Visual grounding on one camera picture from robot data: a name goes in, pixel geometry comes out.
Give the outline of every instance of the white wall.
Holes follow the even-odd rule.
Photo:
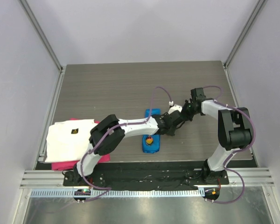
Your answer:
[[[257,0],[28,0],[60,63],[227,59]]]
[[[0,0],[0,224],[38,152],[58,71],[17,0]]]
[[[255,122],[254,145],[280,193],[280,0],[267,1],[230,65],[240,105]]]

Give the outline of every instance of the folded white shirt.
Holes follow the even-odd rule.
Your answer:
[[[80,160],[89,145],[93,119],[56,122],[49,127],[45,162]]]

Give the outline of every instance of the metal floor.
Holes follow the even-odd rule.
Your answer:
[[[241,187],[221,189],[229,201]],[[85,204],[72,198],[30,198],[24,224],[273,224],[262,187],[248,187],[236,203],[221,205],[202,197],[103,198]]]
[[[190,98],[191,89],[218,85],[224,90],[219,101],[234,105],[220,61],[68,65],[53,122],[102,120],[109,114],[122,119],[143,118],[157,85],[168,89],[180,105]],[[206,89],[205,93],[215,97],[218,90]],[[168,97],[162,90],[156,91],[154,108],[168,111]],[[143,153],[141,137],[136,136],[124,139],[112,152],[111,161],[204,161],[217,146],[217,121],[196,115],[176,131],[176,136],[161,136],[158,153]],[[249,160],[252,156],[246,151],[235,159]]]

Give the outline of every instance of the gray wooden surface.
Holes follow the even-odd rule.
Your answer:
[[[164,86],[180,105],[190,98],[191,89],[219,85],[224,90],[219,101],[234,105],[220,61],[68,65],[54,122],[70,118],[102,120],[109,114],[121,119],[143,118],[157,85]],[[215,97],[219,91],[212,88],[205,93]],[[154,108],[168,111],[168,97],[163,90],[156,91]],[[120,143],[111,161],[203,161],[217,146],[217,121],[196,115],[174,137],[161,136],[158,153],[143,153],[141,136],[135,136]],[[235,157],[251,158],[248,151]]]

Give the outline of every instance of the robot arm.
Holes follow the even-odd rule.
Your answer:
[[[86,154],[78,162],[78,173],[82,175],[81,163],[83,162],[83,174],[85,176],[90,175],[101,156],[111,153],[124,138],[144,134],[168,134],[173,136],[178,125],[185,121],[192,121],[194,115],[201,114],[210,115],[218,120],[220,144],[203,166],[203,178],[205,180],[217,179],[236,152],[251,142],[252,127],[249,121],[239,112],[218,105],[213,99],[207,99],[203,88],[191,90],[191,96],[192,99],[190,101],[186,100],[183,107],[173,105],[167,113],[152,115],[149,120],[117,119],[114,114],[107,116],[91,130],[87,151],[91,151],[96,145],[97,147],[93,153]],[[246,108],[239,109],[249,116]]]

